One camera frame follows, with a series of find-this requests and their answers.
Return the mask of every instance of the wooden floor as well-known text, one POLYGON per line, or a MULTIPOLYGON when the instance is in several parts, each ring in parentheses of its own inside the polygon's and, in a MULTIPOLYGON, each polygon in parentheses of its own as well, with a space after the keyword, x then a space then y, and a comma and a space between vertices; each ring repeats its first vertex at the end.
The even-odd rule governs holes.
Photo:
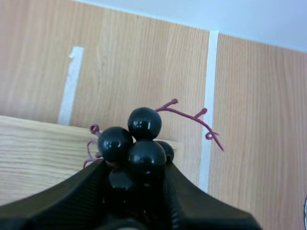
POLYGON ((221 35, 209 193, 268 230, 303 230, 307 54, 221 35))
MULTIPOLYGON (((71 125, 127 126, 173 98, 202 109, 209 32, 69 0, 0 1, 0 115, 56 123, 73 46, 84 47, 71 125)), ((307 54, 219 36, 209 193, 265 230, 303 230, 307 54)), ((198 183, 202 127, 161 113, 198 183)))

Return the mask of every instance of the curled wire tip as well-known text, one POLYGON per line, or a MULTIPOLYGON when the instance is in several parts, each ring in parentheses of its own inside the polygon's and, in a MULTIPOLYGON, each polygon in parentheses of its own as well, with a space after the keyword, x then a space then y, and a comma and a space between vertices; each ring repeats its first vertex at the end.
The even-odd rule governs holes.
POLYGON ((201 109, 195 116, 191 116, 191 115, 188 115, 186 113, 183 113, 183 112, 180 112, 176 109, 172 109, 172 108, 168 108, 168 106, 172 105, 172 104, 176 104, 178 103, 178 100, 177 99, 173 99, 171 100, 170 102, 166 103, 165 105, 163 105, 162 107, 160 108, 157 108, 155 111, 156 112, 161 112, 161 111, 168 111, 168 112, 171 112, 171 113, 175 113, 175 114, 178 114, 180 116, 183 116, 183 117, 186 117, 188 119, 191 119, 193 121, 196 121, 197 123, 203 125, 207 130, 208 130, 208 133, 206 134, 206 139, 207 140, 212 140, 214 139, 214 141, 216 142, 216 144, 220 147, 220 149, 222 151, 224 151, 224 148, 222 147, 221 143, 219 142, 219 140, 217 139, 217 135, 218 133, 215 133, 213 132, 213 130, 209 127, 209 125, 207 125, 205 122, 203 122, 202 120, 199 119, 199 117, 201 115, 204 115, 206 114, 206 112, 208 111, 206 108, 203 108, 201 109))
POLYGON ((100 152, 95 153, 95 157, 96 157, 96 158, 101 158, 100 152))
POLYGON ((171 100, 171 103, 172 104, 177 104, 179 101, 176 99, 176 98, 174 98, 173 100, 171 100))

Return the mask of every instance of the wooden surface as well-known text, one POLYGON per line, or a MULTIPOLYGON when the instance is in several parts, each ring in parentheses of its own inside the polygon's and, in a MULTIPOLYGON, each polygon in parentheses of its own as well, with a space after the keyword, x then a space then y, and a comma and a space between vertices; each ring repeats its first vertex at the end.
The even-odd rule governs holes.
MULTIPOLYGON (((88 158, 88 129, 0 116, 0 205, 56 185, 77 173, 88 158)), ((183 144, 167 141, 174 164, 183 167, 183 144)), ((97 146, 90 146, 92 155, 97 146)))
MULTIPOLYGON (((173 98, 203 108, 208 31, 70 0, 2 0, 0 23, 0 115, 55 123, 73 46, 84 47, 73 126, 127 127, 133 109, 173 98)), ((185 143, 183 173, 198 184, 202 126, 161 116, 159 138, 185 143)))
POLYGON ((265 230, 303 230, 307 54, 220 35, 209 193, 265 230))

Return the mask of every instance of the glossy black bead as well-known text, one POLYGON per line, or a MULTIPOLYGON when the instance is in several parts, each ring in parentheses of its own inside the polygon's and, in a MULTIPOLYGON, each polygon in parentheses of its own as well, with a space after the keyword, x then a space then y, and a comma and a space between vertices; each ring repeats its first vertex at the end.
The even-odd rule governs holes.
POLYGON ((174 150, 173 148, 166 143, 165 141, 157 140, 156 141, 164 149, 168 161, 173 161, 174 159, 174 150))
POLYGON ((160 115, 150 108, 134 110, 128 119, 128 129, 135 139, 154 139, 161 130, 160 115))
POLYGON ((110 209, 134 209, 139 204, 142 184, 125 169, 114 169, 108 176, 104 200, 110 209))
POLYGON ((163 174, 166 154, 158 143, 152 140, 138 140, 128 153, 128 165, 141 178, 156 179, 163 174))
POLYGON ((98 138, 98 150, 109 162, 126 161, 128 149, 132 144, 131 134, 121 127, 107 128, 98 138))

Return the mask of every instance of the cluster of black balls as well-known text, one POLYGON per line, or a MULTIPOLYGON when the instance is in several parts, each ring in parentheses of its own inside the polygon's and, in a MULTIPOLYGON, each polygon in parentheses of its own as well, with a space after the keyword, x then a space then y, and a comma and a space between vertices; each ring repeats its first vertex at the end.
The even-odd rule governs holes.
POLYGON ((161 117, 155 110, 138 108, 128 119, 129 131, 110 127, 100 134, 99 152, 108 163, 117 166, 105 185, 104 200, 112 208, 139 208, 144 203, 143 196, 157 196, 156 190, 161 190, 165 164, 174 159, 174 150, 169 144, 153 141, 161 126, 161 117))

